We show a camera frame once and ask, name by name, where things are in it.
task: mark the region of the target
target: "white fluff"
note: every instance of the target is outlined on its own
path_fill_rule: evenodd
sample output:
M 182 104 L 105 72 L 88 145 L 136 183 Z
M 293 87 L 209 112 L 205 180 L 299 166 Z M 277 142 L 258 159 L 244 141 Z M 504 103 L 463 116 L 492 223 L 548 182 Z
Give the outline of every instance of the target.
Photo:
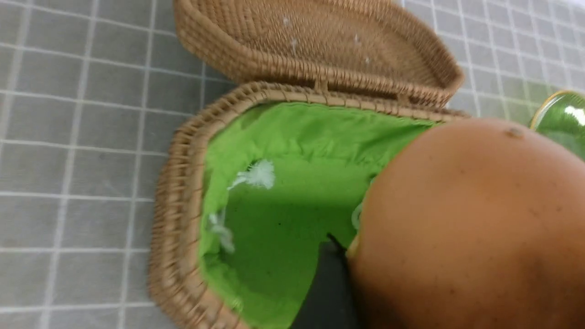
M 236 247 L 233 245 L 233 233 L 225 227 L 225 208 L 217 214 L 209 215 L 210 231 L 219 237 L 219 243 L 228 253 L 234 253 Z
M 376 179 L 376 178 L 374 177 L 370 180 L 370 185 L 372 185 L 372 183 L 374 183 L 374 179 Z M 362 200 L 362 202 L 360 202 L 360 204 L 358 204 L 357 207 L 352 212 L 352 226 L 353 226 L 353 228 L 356 229 L 356 231 L 359 231 L 359 229 L 360 229 L 360 215 L 362 214 L 363 206 L 364 206 L 364 202 Z
M 260 160 L 251 165 L 247 171 L 239 172 L 228 191 L 239 184 L 246 183 L 269 190 L 274 186 L 274 165 L 272 161 Z

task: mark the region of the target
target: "dark spot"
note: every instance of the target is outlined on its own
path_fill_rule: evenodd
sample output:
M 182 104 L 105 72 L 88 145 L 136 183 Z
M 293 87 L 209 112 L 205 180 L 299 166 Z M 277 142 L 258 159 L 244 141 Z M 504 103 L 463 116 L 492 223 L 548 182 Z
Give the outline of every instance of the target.
M 506 135 L 508 137 L 517 138 L 517 139 L 524 138 L 524 133 L 522 132 L 522 130 L 520 130 L 516 127 L 510 127 L 508 129 L 506 129 Z
M 534 217 L 540 217 L 540 213 L 532 208 L 528 208 L 528 212 L 531 213 Z

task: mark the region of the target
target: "gray tile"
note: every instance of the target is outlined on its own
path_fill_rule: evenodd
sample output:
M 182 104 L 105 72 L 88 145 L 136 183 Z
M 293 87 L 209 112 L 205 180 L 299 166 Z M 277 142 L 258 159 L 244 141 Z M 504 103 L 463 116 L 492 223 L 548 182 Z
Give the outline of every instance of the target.
M 130 197 L 135 156 L 77 150 L 71 193 L 85 196 Z
M 532 112 L 526 104 L 507 102 L 508 112 L 510 113 L 510 120 L 515 121 L 521 125 L 528 126 L 532 119 Z
M 39 329 L 40 312 L 0 313 L 0 328 Z
M 573 33 L 573 29 L 571 29 L 567 26 L 563 26 L 563 25 L 557 25 L 556 28 L 557 28 L 557 31 L 559 32 L 559 37 L 560 37 L 561 41 L 568 43 L 568 44 L 576 45 L 577 38 L 575 38 L 575 34 Z
M 128 302 L 149 301 L 148 296 L 148 264 L 149 254 L 132 253 L 128 267 Z
M 516 77 L 501 76 L 502 89 L 504 95 L 515 100 L 526 100 L 526 92 L 524 90 L 524 80 Z
M 435 6 L 451 11 L 459 11 L 459 2 L 457 0 L 435 0 Z
M 48 253 L 0 253 L 0 306 L 42 305 L 50 257 Z
M 76 98 L 80 74 L 80 59 L 24 52 L 16 89 Z
M 498 95 L 498 77 L 489 71 L 479 68 L 473 69 L 473 80 L 477 91 Z
M 469 43 L 468 46 L 469 55 L 472 57 L 471 62 L 474 65 L 495 68 L 494 54 L 491 48 L 475 43 Z
M 510 6 L 527 11 L 530 6 L 530 0 L 511 0 L 509 1 Z
M 565 76 L 565 68 L 561 65 L 546 62 L 546 75 L 548 76 L 548 81 L 553 85 L 557 86 L 559 89 L 563 89 L 567 87 L 567 78 Z
M 130 202 L 70 200 L 63 232 L 65 248 L 124 248 Z
M 548 40 L 541 40 L 542 55 L 549 60 L 560 60 L 559 46 Z
M 56 310 L 51 313 L 49 329 L 112 329 L 118 323 L 118 309 Z
M 35 5 L 89 16 L 93 0 L 35 0 Z
M 56 198 L 0 197 L 0 247 L 53 246 L 58 211 Z
M 85 18 L 32 10 L 26 45 L 83 55 L 90 21 Z
M 138 182 L 138 197 L 154 198 L 160 170 L 163 168 L 166 160 L 164 156 L 142 156 L 142 161 L 140 162 L 140 180 Z
M 463 85 L 461 88 L 463 89 L 472 89 L 472 77 L 469 73 L 469 68 L 466 66 L 461 66 L 461 71 L 463 71 L 463 75 L 465 76 L 465 80 L 463 80 Z
M 0 89 L 8 88 L 13 55 L 14 49 L 0 47 Z
M 223 73 L 221 73 L 220 71 L 214 69 L 213 67 L 211 67 L 209 65 L 205 65 L 205 76 L 209 77 L 209 78 L 230 81 L 230 79 L 228 77 L 226 77 Z
M 563 47 L 563 62 L 575 66 L 582 66 L 583 63 L 581 62 L 581 54 L 578 48 L 573 47 Z
M 496 97 L 479 96 L 478 100 L 482 117 L 495 117 L 502 119 L 506 117 L 504 103 L 502 103 L 501 99 Z
M 517 10 L 512 10 L 512 21 L 514 22 L 514 27 L 516 27 L 520 31 L 534 33 L 534 26 L 532 25 L 532 18 Z
M 201 74 L 202 62 L 188 52 L 174 36 L 153 35 L 151 67 Z
M 515 49 L 514 35 L 511 29 L 503 29 L 499 26 L 492 26 L 491 31 L 494 36 L 494 44 L 508 49 Z
M 444 35 L 439 35 L 439 37 L 443 40 L 445 46 L 447 46 L 459 63 L 469 62 L 469 59 L 467 58 L 467 50 L 465 49 L 465 42 L 462 39 Z
M 90 64 L 85 98 L 140 106 L 143 79 L 143 70 L 93 62 Z
M 441 10 L 435 10 L 438 32 L 447 32 L 453 35 L 463 35 L 463 27 L 458 16 Z
M 449 101 L 449 105 L 453 109 L 459 109 L 472 115 L 476 113 L 475 98 L 470 92 L 457 92 Z
M 585 47 L 585 32 L 581 30 L 575 30 L 574 32 L 579 46 Z
M 100 0 L 98 17 L 131 25 L 148 26 L 151 6 L 151 0 Z
M 220 97 L 236 88 L 236 85 L 229 82 L 207 81 L 205 83 L 205 106 L 215 102 Z
M 173 11 L 173 2 L 158 1 L 156 4 L 156 15 L 154 19 L 155 29 L 175 32 L 175 16 Z
M 549 0 L 532 0 L 534 12 L 542 16 L 550 16 Z
M 465 33 L 469 40 L 490 43 L 490 28 L 485 22 L 465 18 Z
M 435 18 L 433 17 L 433 10 L 430 6 L 418 4 L 416 2 L 407 1 L 404 6 L 408 11 L 420 18 L 428 26 L 433 28 L 435 26 Z
M 510 16 L 508 9 L 497 4 L 487 3 L 487 16 L 492 22 L 497 22 L 503 25 L 510 25 Z
M 147 113 L 142 149 L 151 152 L 167 152 L 175 130 L 186 120 L 180 115 Z
M 538 44 L 533 36 L 518 33 L 516 38 L 518 40 L 518 50 L 521 53 L 538 55 Z
M 542 71 L 542 64 L 539 60 L 535 60 L 529 57 L 522 56 L 520 63 L 524 68 L 524 73 L 527 78 L 533 80 L 544 80 L 544 72 Z
M 6 137 L 69 144 L 74 112 L 73 102 L 17 96 Z
M 569 75 L 573 86 L 579 90 L 585 90 L 585 72 L 574 68 L 569 69 Z
M 139 120 L 139 111 L 84 105 L 77 144 L 135 150 L 138 142 Z
M 585 11 L 580 8 L 576 8 L 573 10 L 573 16 L 575 17 L 574 22 L 577 26 L 581 28 L 585 28 Z
M 483 4 L 479 1 L 461 0 L 461 7 L 465 15 L 474 16 L 477 18 L 486 18 L 486 11 Z
M 126 309 L 126 329 L 176 329 L 177 327 L 158 307 L 129 307 Z
M 95 25 L 94 45 L 91 56 L 121 63 L 144 65 L 148 33 L 110 23 Z
M 201 107 L 201 80 L 175 74 L 151 72 L 148 107 L 196 113 Z
M 123 262 L 122 253 L 62 254 L 53 303 L 119 303 Z
M 528 83 L 528 99 L 530 102 L 543 103 L 549 96 L 546 85 L 540 83 Z
M 571 12 L 569 11 L 569 7 L 565 4 L 558 4 L 556 2 L 552 2 L 553 6 L 553 17 L 558 20 L 559 22 L 570 22 L 571 21 Z
M 4 145 L 0 190 L 61 193 L 67 150 L 34 145 Z
M 500 71 L 521 75 L 520 63 L 516 53 L 509 53 L 503 50 L 496 50 L 495 55 L 498 58 L 498 66 Z
M 536 18 L 536 31 L 538 35 L 556 39 L 555 27 L 549 20 Z
M 154 203 L 153 202 L 136 202 L 134 211 L 134 231 L 132 233 L 133 248 L 149 248 L 152 225 L 154 221 Z
M 20 6 L 0 4 L 0 42 L 16 44 L 22 12 Z

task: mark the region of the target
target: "basket rim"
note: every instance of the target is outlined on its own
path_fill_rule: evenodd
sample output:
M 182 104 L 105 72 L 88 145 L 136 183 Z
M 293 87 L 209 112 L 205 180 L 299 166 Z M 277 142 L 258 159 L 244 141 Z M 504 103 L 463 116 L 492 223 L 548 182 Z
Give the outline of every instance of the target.
M 240 114 L 257 104 L 279 101 L 340 105 L 436 122 L 469 117 L 443 108 L 406 107 L 397 101 L 269 83 L 242 85 L 192 117 L 175 133 L 161 171 L 149 266 L 151 298 L 181 328 L 221 323 L 225 328 L 249 329 L 208 289 L 198 271 L 205 152 L 211 138 Z

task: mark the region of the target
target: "white thread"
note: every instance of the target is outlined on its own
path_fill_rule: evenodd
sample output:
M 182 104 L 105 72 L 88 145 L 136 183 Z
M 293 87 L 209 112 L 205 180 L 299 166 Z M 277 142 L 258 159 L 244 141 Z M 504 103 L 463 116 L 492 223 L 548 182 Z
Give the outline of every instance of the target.
M 209 215 L 209 223 L 212 233 L 219 237 L 219 243 L 227 253 L 234 253 L 236 247 L 233 245 L 233 233 L 225 227 L 225 208 L 219 213 Z
M 296 39 L 293 39 L 291 41 L 291 46 L 293 48 L 293 51 L 292 51 L 292 54 L 293 55 L 296 55 L 297 54 L 297 44 L 298 44 L 298 41 Z

